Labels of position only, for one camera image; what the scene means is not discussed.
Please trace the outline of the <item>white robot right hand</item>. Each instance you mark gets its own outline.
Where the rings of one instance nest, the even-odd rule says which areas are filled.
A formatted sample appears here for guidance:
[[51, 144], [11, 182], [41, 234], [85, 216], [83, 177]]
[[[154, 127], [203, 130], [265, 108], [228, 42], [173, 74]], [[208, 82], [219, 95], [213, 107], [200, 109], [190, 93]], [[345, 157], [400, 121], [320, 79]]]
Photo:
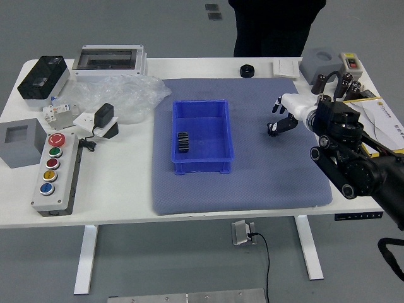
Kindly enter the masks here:
[[268, 135], [275, 137], [295, 128], [299, 121], [302, 121], [305, 127], [313, 131], [313, 121], [317, 110], [317, 98], [313, 95], [303, 95], [298, 93], [284, 93], [277, 98], [272, 109], [272, 113], [279, 114], [288, 112], [288, 116], [278, 122], [269, 122], [267, 124]]

